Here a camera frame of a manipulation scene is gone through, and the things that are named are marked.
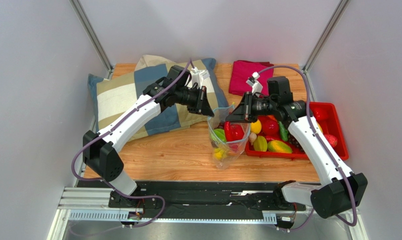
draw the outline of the striped pillow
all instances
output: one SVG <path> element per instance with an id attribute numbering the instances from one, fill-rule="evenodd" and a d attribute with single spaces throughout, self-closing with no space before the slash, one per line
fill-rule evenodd
<path id="1" fill-rule="evenodd" d="M 194 61 L 193 64 L 199 70 L 208 70 L 210 73 L 210 81 L 205 80 L 202 84 L 207 87 L 207 96 L 211 108 L 227 107 L 226 97 L 223 90 L 218 86 L 217 78 L 214 74 L 216 60 L 206 58 Z M 89 75 L 88 86 L 94 103 L 97 131 L 115 121 L 136 102 L 148 85 L 166 76 L 174 65 L 184 67 L 186 63 L 166 63 L 150 66 L 113 80 Z M 185 129 L 201 121 L 207 121 L 207 116 L 188 113 L 186 106 L 175 104 L 147 122 L 130 140 Z"/>

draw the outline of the gray wall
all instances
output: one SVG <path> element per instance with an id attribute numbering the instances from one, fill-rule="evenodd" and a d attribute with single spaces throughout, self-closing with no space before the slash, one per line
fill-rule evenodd
<path id="1" fill-rule="evenodd" d="M 305 64 L 338 0 L 81 0 L 113 63 L 143 54 Z"/>
<path id="2" fill-rule="evenodd" d="M 310 74 L 364 172 L 370 239 L 402 239 L 402 1 L 351 1 Z"/>
<path id="3" fill-rule="evenodd" d="M 71 4 L 0 1 L 0 239 L 45 239 L 106 76 Z"/>

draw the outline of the wooden tabletop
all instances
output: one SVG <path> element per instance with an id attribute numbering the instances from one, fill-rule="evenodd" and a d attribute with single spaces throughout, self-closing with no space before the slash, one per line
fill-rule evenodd
<path id="1" fill-rule="evenodd" d="M 298 68 L 296 64 L 287 64 Z M 133 72 L 135 63 L 117 64 L 113 78 Z M 214 72 L 229 104 L 240 102 L 241 96 L 229 93 L 231 63 L 219 63 Z M 274 76 L 286 76 L 294 100 L 306 100 L 306 90 L 300 75 L 287 68 L 276 68 Z M 154 181 L 232 181 L 232 182 L 318 182 L 309 160 L 259 158 L 243 153 L 228 169 L 217 169 L 212 158 L 207 122 L 188 129 L 161 133 L 128 142 L 119 156 L 124 169 L 134 180 Z M 89 167 L 85 177 L 98 177 Z"/>

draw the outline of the transparent container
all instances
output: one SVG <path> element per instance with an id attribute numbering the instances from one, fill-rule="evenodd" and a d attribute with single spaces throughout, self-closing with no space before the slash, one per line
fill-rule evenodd
<path id="1" fill-rule="evenodd" d="M 213 110 L 214 117 L 208 118 L 208 131 L 210 133 L 211 145 L 213 146 L 213 160 L 217 168 L 221 170 L 228 168 L 244 152 L 248 135 L 250 134 L 251 124 L 249 123 L 233 123 L 241 125 L 244 130 L 244 137 L 241 140 L 223 142 L 214 132 L 214 129 L 219 126 L 220 122 L 225 122 L 226 117 L 234 109 L 234 105 L 216 108 Z"/>

